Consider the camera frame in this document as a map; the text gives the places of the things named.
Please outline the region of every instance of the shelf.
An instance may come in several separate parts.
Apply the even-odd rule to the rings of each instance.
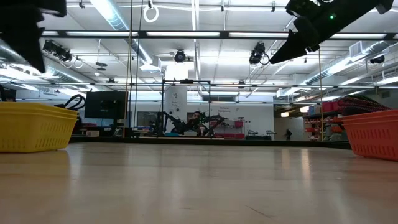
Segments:
[[[328,111],[328,112],[323,113],[323,117],[326,118],[328,116],[338,115],[338,114],[339,114],[338,111]],[[308,116],[304,116],[303,118],[304,119],[319,119],[319,118],[321,118],[321,114],[308,115]]]

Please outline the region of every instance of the ceiling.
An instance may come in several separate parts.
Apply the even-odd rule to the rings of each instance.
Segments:
[[[126,21],[130,20],[130,0],[114,0],[116,5]],[[112,30],[112,27],[106,22],[104,17],[95,7],[90,7],[89,1],[84,1],[84,9],[77,7],[78,0],[67,0],[68,16],[57,18],[45,15],[42,25],[47,30]],[[152,23],[146,22],[141,17],[141,1],[133,1],[132,8],[132,29],[133,30],[192,30],[192,14],[189,11],[190,1],[184,0],[153,0],[155,6],[182,7],[185,10],[159,8],[159,18]],[[224,0],[225,6],[251,6],[264,7],[270,6],[272,1],[264,0]],[[284,7],[288,1],[278,0],[276,6]],[[214,9],[214,11],[199,12],[197,30],[223,30],[224,14],[221,12],[221,0],[200,0],[200,9]],[[398,7],[398,1],[394,2],[394,7]],[[148,17],[153,17],[154,12],[149,11]],[[358,19],[343,32],[397,32],[398,24],[396,18],[398,12],[388,12],[385,15],[379,15],[377,12],[369,12]],[[285,26],[292,19],[292,16],[283,11],[226,11],[225,29],[226,30],[244,30],[244,31],[277,31],[282,32]],[[98,54],[98,39],[53,39],[56,43],[65,48],[71,49],[72,54],[78,56],[84,65],[77,69],[71,67],[74,71],[96,81],[105,82],[109,78],[115,78],[118,82],[125,82],[127,77],[128,44],[122,39],[103,39],[100,44],[100,54]],[[239,80],[246,80],[251,83],[286,83],[294,84],[297,82],[297,76],[306,76],[319,69],[318,52],[311,53],[306,57],[289,62],[282,69],[279,69],[284,63],[279,65],[267,65],[256,69],[251,76],[252,69],[249,66],[248,59],[251,50],[258,43],[258,40],[198,40],[200,46],[200,66],[201,79],[211,80],[217,83],[237,83]],[[273,44],[273,40],[263,40],[266,48]],[[153,56],[158,56],[164,64],[173,63],[171,56],[177,49],[183,49],[185,53],[194,59],[194,43],[192,39],[141,39],[139,42],[147,52]],[[348,47],[355,41],[326,41],[322,43],[320,61],[322,65],[347,53]],[[283,41],[278,41],[273,48],[273,53]],[[107,63],[106,71],[100,72],[99,76],[95,73],[97,66],[95,63]],[[189,78],[195,79],[193,63],[190,65]],[[139,82],[159,82],[161,74],[146,73],[137,69],[137,60],[132,61],[132,75],[138,74]],[[352,75],[358,71],[350,71],[344,75]]]

